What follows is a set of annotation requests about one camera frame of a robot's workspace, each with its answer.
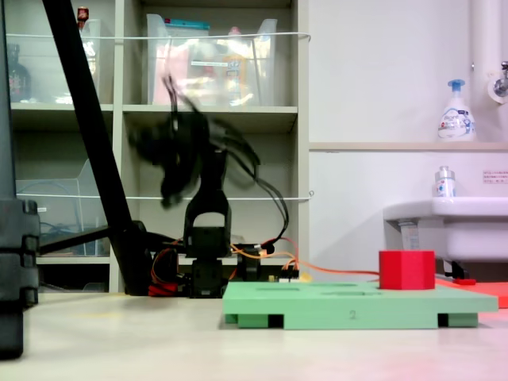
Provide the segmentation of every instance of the wire rod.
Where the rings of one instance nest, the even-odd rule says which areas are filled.
[[[8,37],[23,37],[23,38],[53,38],[53,36],[42,34],[16,34],[7,33]],[[83,37],[83,40],[201,40],[201,39],[222,39],[222,38],[238,38],[238,37],[263,37],[263,36],[302,36],[307,37],[310,41],[312,36],[304,32],[278,32],[278,33],[251,33],[251,34],[238,34],[233,36],[201,36],[201,37]]]
[[[284,201],[309,201],[314,196],[313,192],[309,193],[309,197],[284,197]],[[18,197],[53,197],[53,198],[97,198],[99,196],[79,196],[75,194],[33,194],[33,193],[18,193]],[[144,196],[127,196],[128,200],[162,200],[162,197],[144,197]],[[185,197],[183,200],[190,201],[192,197]],[[228,197],[229,201],[273,201],[273,198],[269,197]]]

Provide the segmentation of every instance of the hand soap bottle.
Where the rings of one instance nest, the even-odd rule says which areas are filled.
[[[475,119],[471,110],[464,103],[460,88],[465,84],[462,79],[448,82],[452,88],[452,99],[444,109],[441,124],[437,130],[439,141],[474,141],[476,140]]]

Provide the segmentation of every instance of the white shelf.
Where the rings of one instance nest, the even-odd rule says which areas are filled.
[[[185,6],[187,8],[290,8],[291,0],[141,0],[146,6]]]
[[[56,103],[11,103],[14,131],[78,132],[73,105]],[[113,105],[101,105],[108,131],[113,130]]]
[[[38,256],[37,264],[110,264],[108,256]]]
[[[287,263],[287,261],[289,259],[290,259],[289,257],[287,257],[287,258],[283,258],[283,257],[266,258],[264,260],[261,260],[261,264],[263,266],[283,266],[284,264]],[[192,259],[192,258],[186,258],[185,256],[180,255],[178,262],[179,262],[180,266],[191,266],[193,260],[194,259]],[[222,258],[222,264],[225,266],[236,266],[237,263],[238,263],[238,259],[235,256],[229,257],[229,258]]]
[[[162,105],[124,105],[123,110],[134,125],[150,126],[165,121],[171,108]],[[242,133],[289,133],[298,115],[298,107],[293,106],[200,106],[199,110],[231,123]],[[189,108],[179,106],[179,111],[187,112]]]
[[[461,142],[314,142],[309,144],[309,150],[314,152],[344,152],[344,151],[477,151],[477,152],[504,152],[508,151],[508,142],[482,142],[482,141],[461,141]]]

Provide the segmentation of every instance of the pipe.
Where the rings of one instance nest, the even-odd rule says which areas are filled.
[[[471,76],[471,108],[480,140],[502,139],[498,103],[488,86],[499,78],[502,61],[502,0],[471,0],[471,53],[475,68]]]

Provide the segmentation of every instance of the red board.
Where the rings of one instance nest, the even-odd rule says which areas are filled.
[[[477,283],[472,286],[464,286],[441,279],[436,279],[436,282],[441,286],[460,288],[461,290],[478,292],[479,294],[497,296],[499,308],[508,308],[508,283],[506,282]]]

